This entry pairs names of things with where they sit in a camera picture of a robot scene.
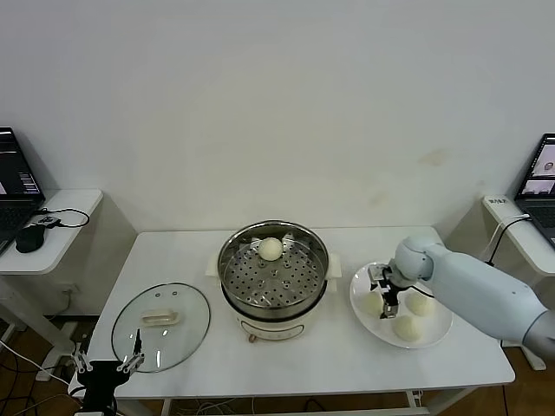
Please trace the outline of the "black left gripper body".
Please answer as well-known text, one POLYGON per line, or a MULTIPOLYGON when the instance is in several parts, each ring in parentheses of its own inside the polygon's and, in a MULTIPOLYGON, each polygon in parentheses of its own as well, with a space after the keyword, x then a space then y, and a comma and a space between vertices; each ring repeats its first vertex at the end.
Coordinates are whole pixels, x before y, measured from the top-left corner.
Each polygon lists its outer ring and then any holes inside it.
POLYGON ((115 389, 128 382, 130 370, 121 361, 92 361, 77 375, 84 397, 81 413, 116 415, 118 412, 115 389))

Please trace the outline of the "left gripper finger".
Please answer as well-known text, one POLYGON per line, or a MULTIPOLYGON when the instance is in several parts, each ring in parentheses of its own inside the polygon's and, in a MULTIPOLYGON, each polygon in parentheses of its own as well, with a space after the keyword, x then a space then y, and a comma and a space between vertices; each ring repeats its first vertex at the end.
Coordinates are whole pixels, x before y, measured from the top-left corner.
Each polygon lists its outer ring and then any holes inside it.
POLYGON ((81 343, 75 344, 75 349, 71 357, 75 363, 75 368, 78 374, 85 374, 93 371, 93 367, 81 343))
POLYGON ((145 355, 142 352, 142 339, 140 336, 140 329, 138 328, 134 334, 133 353, 117 367, 117 371, 123 373, 134 373, 139 369, 144 360, 145 355))

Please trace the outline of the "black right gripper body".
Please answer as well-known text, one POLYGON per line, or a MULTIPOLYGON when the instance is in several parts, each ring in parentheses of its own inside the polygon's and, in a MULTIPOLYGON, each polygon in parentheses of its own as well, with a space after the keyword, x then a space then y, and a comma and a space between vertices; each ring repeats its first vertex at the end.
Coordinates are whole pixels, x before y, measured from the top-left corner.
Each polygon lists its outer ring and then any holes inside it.
POLYGON ((398 294, 406 289, 406 280, 402 275, 391 267, 382 270, 382 295, 388 306, 398 306, 398 294))

